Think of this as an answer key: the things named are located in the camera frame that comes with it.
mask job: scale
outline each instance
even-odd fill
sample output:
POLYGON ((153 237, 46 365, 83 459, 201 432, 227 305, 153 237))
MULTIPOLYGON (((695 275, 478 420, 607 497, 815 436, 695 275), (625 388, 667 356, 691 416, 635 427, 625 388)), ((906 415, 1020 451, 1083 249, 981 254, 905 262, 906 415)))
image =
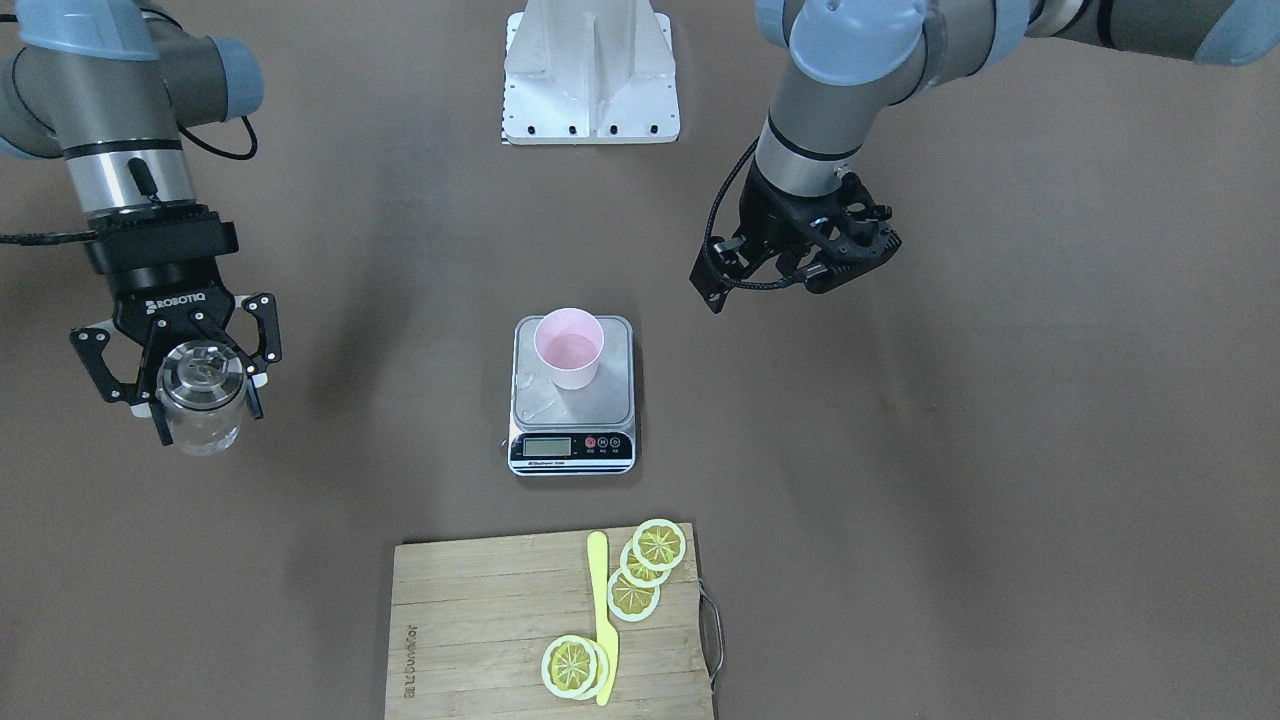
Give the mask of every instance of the scale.
POLYGON ((507 465, 517 475, 614 475, 636 462, 634 332, 626 318, 596 315, 604 351, 582 389, 552 383, 534 347, 543 315, 516 325, 507 465))

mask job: pink cup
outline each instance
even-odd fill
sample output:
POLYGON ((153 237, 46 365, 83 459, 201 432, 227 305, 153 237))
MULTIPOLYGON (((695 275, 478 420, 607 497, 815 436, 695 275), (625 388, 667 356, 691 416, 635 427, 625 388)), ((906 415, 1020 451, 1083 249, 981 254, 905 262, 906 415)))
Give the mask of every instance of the pink cup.
POLYGON ((595 379, 604 351, 604 328, 586 310, 562 307, 539 320, 534 347, 557 387, 581 389, 595 379))

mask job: yellow knife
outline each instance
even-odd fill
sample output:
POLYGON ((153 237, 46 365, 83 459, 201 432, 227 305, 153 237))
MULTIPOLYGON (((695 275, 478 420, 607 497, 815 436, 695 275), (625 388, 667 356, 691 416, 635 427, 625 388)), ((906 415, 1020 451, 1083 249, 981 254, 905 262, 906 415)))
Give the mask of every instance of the yellow knife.
POLYGON ((609 678, 595 696, 595 705, 605 706, 613 693, 613 680, 618 676, 618 630, 609 623, 605 594, 609 592, 609 538, 600 530, 586 536, 586 561, 591 569, 591 598, 595 601, 595 642, 609 659, 609 678))

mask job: light blue cover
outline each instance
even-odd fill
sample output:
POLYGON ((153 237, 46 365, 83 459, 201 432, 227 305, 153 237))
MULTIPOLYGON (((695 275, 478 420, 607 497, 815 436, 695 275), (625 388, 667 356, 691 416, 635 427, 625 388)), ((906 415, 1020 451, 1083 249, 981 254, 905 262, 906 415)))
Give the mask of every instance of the light blue cover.
POLYGON ((982 69, 1007 58, 1027 37, 1030 22, 1032 0, 996 0, 996 40, 982 69))
POLYGON ((901 67, 924 36, 924 0, 808 0, 791 58, 826 85, 865 85, 901 67))
POLYGON ((1248 65, 1280 45, 1280 0, 1235 0, 1196 53, 1198 65, 1248 65))
POLYGON ((142 10, 129 0, 18 0, 15 12, 28 45, 109 60, 160 59, 142 10))
POLYGON ((13 145, 10 145, 9 141, 4 138, 4 136, 0 136, 0 152, 4 152, 5 155, 13 155, 14 158, 22 158, 23 160, 40 160, 40 158, 29 152, 23 152, 22 150, 18 150, 13 145))
POLYGON ((239 40, 230 37, 210 37, 218 54, 223 58, 223 70, 227 74, 227 117, 224 120, 243 118, 262 106, 266 83, 262 81, 262 68, 253 53, 239 40))
POLYGON ((787 37, 782 27, 786 4, 786 0, 755 0, 755 24, 760 26, 764 40, 778 47, 787 46, 787 37))

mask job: metal handle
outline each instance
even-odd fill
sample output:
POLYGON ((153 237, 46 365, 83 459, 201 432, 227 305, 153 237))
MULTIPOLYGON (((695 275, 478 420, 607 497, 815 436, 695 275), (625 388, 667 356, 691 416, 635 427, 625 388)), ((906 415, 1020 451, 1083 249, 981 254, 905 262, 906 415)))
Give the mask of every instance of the metal handle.
POLYGON ((712 609, 712 616, 716 620, 716 643, 719 646, 717 648, 716 669, 712 670, 712 692, 716 692, 716 680, 719 678, 721 670, 724 669, 724 625, 721 623, 719 605, 716 605, 716 600, 707 592, 707 583, 698 578, 698 593, 703 596, 703 602, 712 609))

